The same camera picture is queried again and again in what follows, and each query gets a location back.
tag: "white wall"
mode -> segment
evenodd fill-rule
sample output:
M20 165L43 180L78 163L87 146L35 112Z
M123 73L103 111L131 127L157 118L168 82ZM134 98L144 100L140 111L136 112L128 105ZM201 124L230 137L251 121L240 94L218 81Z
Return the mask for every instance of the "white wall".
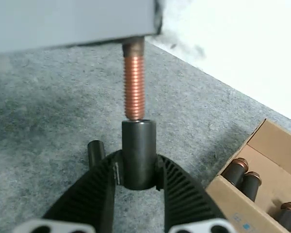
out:
M291 0L165 0L153 44L291 119Z

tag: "ribbed gripper pad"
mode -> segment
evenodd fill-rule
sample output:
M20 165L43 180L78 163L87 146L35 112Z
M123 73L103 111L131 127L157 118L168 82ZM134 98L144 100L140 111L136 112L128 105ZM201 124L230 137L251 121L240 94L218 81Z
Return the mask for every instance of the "ribbed gripper pad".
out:
M180 166L160 156L163 164L165 232L172 226L211 218L225 218L205 189Z
M86 172L43 218L90 224L98 233L112 232L115 192L112 157Z

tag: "cardboard box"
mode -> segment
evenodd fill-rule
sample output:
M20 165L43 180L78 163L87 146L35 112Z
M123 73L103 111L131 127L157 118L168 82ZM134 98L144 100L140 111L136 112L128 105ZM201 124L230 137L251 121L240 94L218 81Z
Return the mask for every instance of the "cardboard box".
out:
M262 185L252 202L220 174L238 157L247 160ZM273 216L291 201L291 134L264 120L228 160L206 191L239 233L288 233Z

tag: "black metal tube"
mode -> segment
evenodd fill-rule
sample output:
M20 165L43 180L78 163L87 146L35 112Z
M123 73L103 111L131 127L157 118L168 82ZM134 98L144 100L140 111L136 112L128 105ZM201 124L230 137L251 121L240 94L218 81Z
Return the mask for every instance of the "black metal tube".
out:
M248 171L248 163L243 158L234 159L222 172L222 176L231 182L232 185L239 187L243 175Z
M100 160L106 157L103 142L99 140L91 141L87 145L89 168L94 167Z
M260 176L256 172L248 172L244 175L240 190L251 201L255 201L259 186L262 184Z
M281 205L281 210L275 217L275 220L287 231L291 232L291 202Z
M122 157L124 187L145 190L155 185L155 121L122 122Z

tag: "carpet floor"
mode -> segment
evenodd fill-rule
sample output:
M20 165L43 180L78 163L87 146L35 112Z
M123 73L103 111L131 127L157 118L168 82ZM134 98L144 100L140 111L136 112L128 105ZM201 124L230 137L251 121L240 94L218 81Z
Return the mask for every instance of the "carpet floor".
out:
M0 233L41 217L88 170L89 141L120 149L125 119L120 45L9 58L0 74ZM151 44L145 60L157 151L203 186L264 118L291 132L291 120ZM162 192L117 188L114 232L162 232L163 215Z

